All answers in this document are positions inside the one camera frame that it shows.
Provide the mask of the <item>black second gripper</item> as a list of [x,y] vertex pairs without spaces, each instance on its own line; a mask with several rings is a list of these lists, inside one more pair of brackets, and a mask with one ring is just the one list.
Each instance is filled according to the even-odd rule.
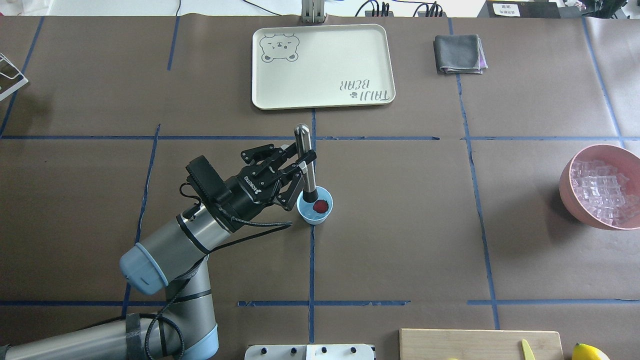
[[225,183],[232,196],[217,207],[243,221],[251,221],[266,207],[293,210],[304,188],[303,173],[317,158],[315,150],[298,156],[297,145],[256,146],[240,154],[246,166]]

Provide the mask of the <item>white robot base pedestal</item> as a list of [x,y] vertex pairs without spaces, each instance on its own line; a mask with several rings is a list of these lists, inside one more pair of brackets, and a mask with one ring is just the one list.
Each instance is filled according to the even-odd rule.
[[375,360],[375,347],[365,343],[255,344],[245,360]]

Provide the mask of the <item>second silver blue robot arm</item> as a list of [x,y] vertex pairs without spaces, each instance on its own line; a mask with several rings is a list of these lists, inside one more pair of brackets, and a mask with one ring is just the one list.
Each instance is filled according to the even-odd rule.
[[1,347],[3,360],[205,360],[218,350],[218,324],[208,258],[243,226],[264,234],[285,230],[290,221],[255,222],[265,208],[294,208],[314,178],[317,155],[310,145],[267,144],[243,150],[245,166],[222,180],[204,157],[186,166],[194,189],[192,207],[138,242],[119,260],[126,282],[138,292],[166,292],[154,314],[130,313],[54,337]]

